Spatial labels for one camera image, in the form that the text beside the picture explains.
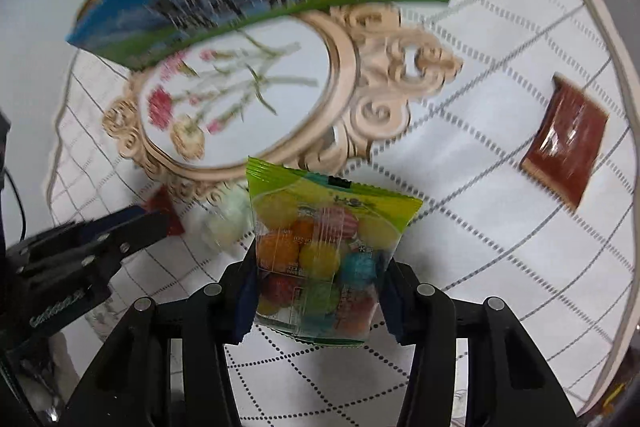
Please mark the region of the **white green small snack packet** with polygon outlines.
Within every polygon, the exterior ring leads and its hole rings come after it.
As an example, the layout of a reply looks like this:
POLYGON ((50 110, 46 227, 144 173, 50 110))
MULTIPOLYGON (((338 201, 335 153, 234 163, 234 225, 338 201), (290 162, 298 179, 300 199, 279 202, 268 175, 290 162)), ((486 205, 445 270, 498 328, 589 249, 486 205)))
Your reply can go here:
POLYGON ((212 253, 230 251, 252 227, 247 187, 239 183, 217 185, 195 204, 190 227, 212 253))

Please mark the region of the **white floral quilted bedspread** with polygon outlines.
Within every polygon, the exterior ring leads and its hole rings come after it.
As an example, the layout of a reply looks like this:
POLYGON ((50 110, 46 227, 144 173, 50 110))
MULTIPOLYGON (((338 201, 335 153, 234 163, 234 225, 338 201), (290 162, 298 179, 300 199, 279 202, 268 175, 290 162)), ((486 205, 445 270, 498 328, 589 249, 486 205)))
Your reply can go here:
MULTIPOLYGON (((397 139, 373 142, 346 178, 423 199, 397 256, 451 297, 498 295, 523 321, 576 413, 605 393, 603 378, 627 350, 626 317, 638 295, 634 200, 639 155, 614 52, 586 0, 451 0, 452 8, 401 8, 462 56, 453 83, 411 100, 397 139), (520 168, 561 74, 608 113, 584 198, 575 212, 520 168)), ((58 124, 61 153, 51 174, 56 224, 101 217, 139 202, 157 183, 118 155, 102 116, 128 72, 84 52, 74 57, 58 124)), ((126 260, 115 295, 90 321, 106 335, 134 299, 186 297, 218 279, 253 237, 214 255, 200 239, 208 202, 178 202, 193 235, 126 260)), ((265 326, 226 348, 243 426, 393 426, 408 384, 412 348, 398 346, 376 314, 356 348, 315 348, 265 326)))

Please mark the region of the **small red snack packet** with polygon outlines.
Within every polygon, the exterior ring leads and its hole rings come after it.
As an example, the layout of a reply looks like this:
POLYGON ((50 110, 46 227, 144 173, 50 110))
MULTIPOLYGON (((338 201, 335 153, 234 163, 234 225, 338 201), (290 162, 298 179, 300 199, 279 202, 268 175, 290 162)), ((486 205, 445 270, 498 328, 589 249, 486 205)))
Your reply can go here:
POLYGON ((182 222, 165 185, 155 191, 145 202, 144 208, 148 211, 158 211, 165 217, 168 236, 181 236, 184 233, 182 222))

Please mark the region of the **green colourful candy bag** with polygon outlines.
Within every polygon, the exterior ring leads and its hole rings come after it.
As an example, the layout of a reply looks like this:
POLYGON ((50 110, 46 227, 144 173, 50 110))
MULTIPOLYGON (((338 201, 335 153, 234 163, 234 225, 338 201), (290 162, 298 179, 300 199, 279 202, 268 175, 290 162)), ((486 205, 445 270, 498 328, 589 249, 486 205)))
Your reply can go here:
POLYGON ((420 199, 252 157, 258 323, 303 343, 360 345, 420 199))

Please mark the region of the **brown jerky packet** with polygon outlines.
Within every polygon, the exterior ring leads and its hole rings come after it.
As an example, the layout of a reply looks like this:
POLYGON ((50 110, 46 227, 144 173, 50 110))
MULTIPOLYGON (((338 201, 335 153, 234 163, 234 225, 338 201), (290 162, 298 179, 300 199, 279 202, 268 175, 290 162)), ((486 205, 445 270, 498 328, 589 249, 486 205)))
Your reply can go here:
POLYGON ((566 77, 556 74, 552 81, 544 119, 520 167, 575 211, 600 152, 608 113, 566 77))

